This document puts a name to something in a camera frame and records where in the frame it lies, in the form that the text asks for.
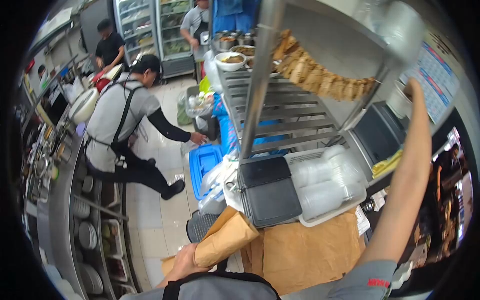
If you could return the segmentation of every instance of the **glass refrigerator door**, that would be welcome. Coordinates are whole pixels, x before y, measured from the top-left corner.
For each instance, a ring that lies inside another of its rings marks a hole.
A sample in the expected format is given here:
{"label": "glass refrigerator door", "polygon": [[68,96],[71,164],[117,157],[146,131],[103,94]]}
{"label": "glass refrigerator door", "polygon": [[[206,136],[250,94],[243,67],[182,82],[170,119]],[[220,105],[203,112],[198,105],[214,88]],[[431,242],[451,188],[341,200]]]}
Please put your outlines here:
{"label": "glass refrigerator door", "polygon": [[157,0],[157,24],[162,60],[173,60],[192,54],[190,44],[181,36],[180,25],[192,8],[190,0]]}
{"label": "glass refrigerator door", "polygon": [[153,4],[151,0],[116,0],[117,27],[130,64],[139,53],[157,55]]}

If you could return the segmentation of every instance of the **blue plastic tub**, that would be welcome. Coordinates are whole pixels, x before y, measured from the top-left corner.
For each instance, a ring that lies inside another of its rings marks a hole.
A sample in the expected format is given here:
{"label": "blue plastic tub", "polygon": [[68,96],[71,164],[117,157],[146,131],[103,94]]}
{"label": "blue plastic tub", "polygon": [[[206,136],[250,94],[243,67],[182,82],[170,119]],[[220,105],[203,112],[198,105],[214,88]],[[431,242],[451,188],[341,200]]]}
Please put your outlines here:
{"label": "blue plastic tub", "polygon": [[222,161],[222,157],[222,146],[220,145],[206,144],[190,151],[190,176],[192,178],[193,193],[198,201],[208,194],[207,192],[205,195],[200,195],[202,178]]}

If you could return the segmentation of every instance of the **gray shirt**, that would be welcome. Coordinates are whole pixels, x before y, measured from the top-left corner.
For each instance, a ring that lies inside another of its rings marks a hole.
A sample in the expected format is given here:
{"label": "gray shirt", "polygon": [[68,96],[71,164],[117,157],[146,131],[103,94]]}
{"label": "gray shirt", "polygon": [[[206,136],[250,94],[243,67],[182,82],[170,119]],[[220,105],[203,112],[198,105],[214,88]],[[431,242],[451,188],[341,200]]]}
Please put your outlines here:
{"label": "gray shirt", "polygon": [[[128,73],[122,73],[118,81],[126,80],[127,77]],[[138,86],[142,86],[142,83],[135,81],[128,82],[126,85],[129,89],[134,89]],[[117,84],[112,86],[105,94],[103,92],[88,122],[87,133],[96,140],[110,144],[120,124],[129,90],[124,90],[122,85]],[[120,132],[119,141],[127,139],[144,116],[151,115],[159,108],[160,102],[146,88],[137,89],[133,94],[130,111]],[[91,141],[86,153],[90,163],[98,170],[104,172],[113,172],[115,170],[117,156],[109,146]]]}
{"label": "gray shirt", "polygon": [[[355,267],[328,293],[330,300],[382,300],[389,292],[396,269],[393,261],[375,261]],[[137,295],[124,295],[120,300],[158,300],[163,288]],[[259,282],[246,282],[221,277],[202,277],[180,287],[179,300],[247,300],[276,299],[275,293]]]}
{"label": "gray shirt", "polygon": [[203,10],[198,6],[195,6],[195,8],[189,10],[183,18],[180,29],[190,30],[190,34],[193,35],[198,27],[200,27],[202,21],[208,23],[210,21],[210,14],[208,10]]}

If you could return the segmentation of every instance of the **black shoe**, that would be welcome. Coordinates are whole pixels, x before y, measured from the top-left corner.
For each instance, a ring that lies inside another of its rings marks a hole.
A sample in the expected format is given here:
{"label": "black shoe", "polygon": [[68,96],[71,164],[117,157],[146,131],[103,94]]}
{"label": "black shoe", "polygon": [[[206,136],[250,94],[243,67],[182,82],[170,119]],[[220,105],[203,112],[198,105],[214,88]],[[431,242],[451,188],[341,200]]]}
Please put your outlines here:
{"label": "black shoe", "polygon": [[163,200],[168,200],[171,197],[175,196],[179,192],[183,191],[185,188],[185,182],[183,180],[177,180],[174,184],[168,187],[168,192],[161,194]]}

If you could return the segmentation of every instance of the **paper bag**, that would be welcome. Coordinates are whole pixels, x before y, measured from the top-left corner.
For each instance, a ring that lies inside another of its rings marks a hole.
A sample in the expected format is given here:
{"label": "paper bag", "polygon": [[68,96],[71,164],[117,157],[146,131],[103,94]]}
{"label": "paper bag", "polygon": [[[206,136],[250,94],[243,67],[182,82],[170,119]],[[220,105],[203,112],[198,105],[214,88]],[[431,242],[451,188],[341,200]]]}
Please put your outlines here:
{"label": "paper bag", "polygon": [[[246,216],[227,206],[195,249],[199,267],[210,267],[228,258],[259,235]],[[175,257],[163,259],[162,272],[168,274]]]}
{"label": "paper bag", "polygon": [[265,228],[240,253],[246,272],[262,276],[285,295],[341,279],[364,248],[355,210],[350,210],[312,228],[300,223]]}

